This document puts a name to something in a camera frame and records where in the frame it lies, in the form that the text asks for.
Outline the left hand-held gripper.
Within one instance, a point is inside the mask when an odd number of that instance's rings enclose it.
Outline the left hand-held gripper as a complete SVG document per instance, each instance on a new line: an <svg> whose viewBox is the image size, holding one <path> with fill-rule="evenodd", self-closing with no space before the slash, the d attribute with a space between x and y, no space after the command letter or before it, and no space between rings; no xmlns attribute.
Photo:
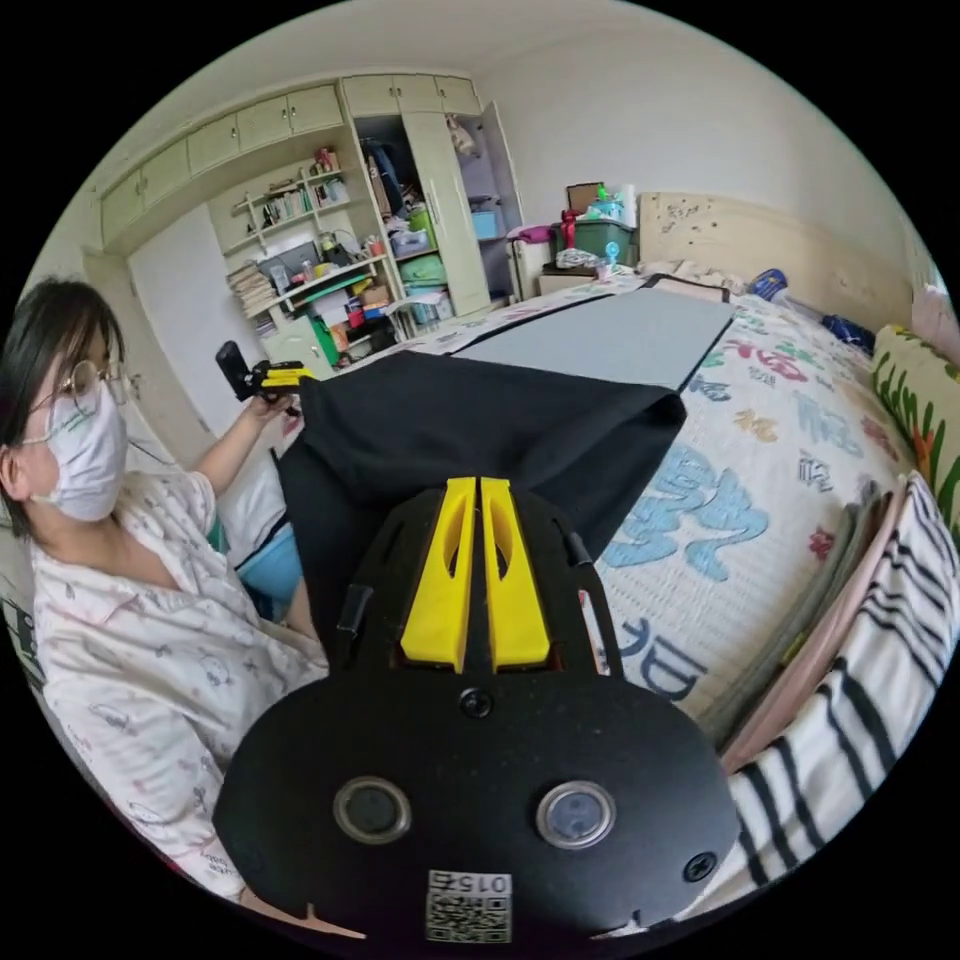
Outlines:
<svg viewBox="0 0 960 960"><path fill-rule="evenodd" d="M272 401L279 397L294 396L299 394L302 383L312 380L315 380L313 372L298 361L261 361L253 367L243 364L239 374L238 398L246 400L260 397Z"/></svg>

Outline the person's right hand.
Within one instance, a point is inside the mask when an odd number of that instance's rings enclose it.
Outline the person's right hand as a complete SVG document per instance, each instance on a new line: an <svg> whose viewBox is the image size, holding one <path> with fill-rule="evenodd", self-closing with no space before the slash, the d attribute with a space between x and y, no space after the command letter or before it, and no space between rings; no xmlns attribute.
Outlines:
<svg viewBox="0 0 960 960"><path fill-rule="evenodd" d="M327 935L334 935L355 940L364 940L366 938L366 935L361 932L350 930L319 919L313 912L311 905L307 906L307 915L305 917L296 917L266 903L252 893L249 889L245 889L242 892L239 898L239 904L245 909L259 913L271 920L286 924L287 926L300 927Z"/></svg>

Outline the person's left hand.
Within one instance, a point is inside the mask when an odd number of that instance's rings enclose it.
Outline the person's left hand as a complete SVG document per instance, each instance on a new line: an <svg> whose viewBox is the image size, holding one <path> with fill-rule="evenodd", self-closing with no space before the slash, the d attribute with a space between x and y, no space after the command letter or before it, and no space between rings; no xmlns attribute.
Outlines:
<svg viewBox="0 0 960 960"><path fill-rule="evenodd" d="M240 418L265 426L278 417L299 418L300 408L296 394L268 394L253 396L244 407Z"/></svg>

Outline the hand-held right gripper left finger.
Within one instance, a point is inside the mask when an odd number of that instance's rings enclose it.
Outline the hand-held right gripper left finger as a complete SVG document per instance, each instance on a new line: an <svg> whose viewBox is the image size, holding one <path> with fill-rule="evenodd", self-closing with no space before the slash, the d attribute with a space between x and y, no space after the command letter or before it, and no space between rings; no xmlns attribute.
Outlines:
<svg viewBox="0 0 960 960"><path fill-rule="evenodd" d="M400 648L407 661L464 668L473 567L477 482L447 481Z"/></svg>

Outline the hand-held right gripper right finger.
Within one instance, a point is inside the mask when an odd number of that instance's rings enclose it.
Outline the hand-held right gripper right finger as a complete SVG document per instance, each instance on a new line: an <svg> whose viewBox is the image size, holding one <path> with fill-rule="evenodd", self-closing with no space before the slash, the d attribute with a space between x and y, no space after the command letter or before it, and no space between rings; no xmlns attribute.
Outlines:
<svg viewBox="0 0 960 960"><path fill-rule="evenodd" d="M496 672L546 664L550 638L510 483L480 480L488 640Z"/></svg>

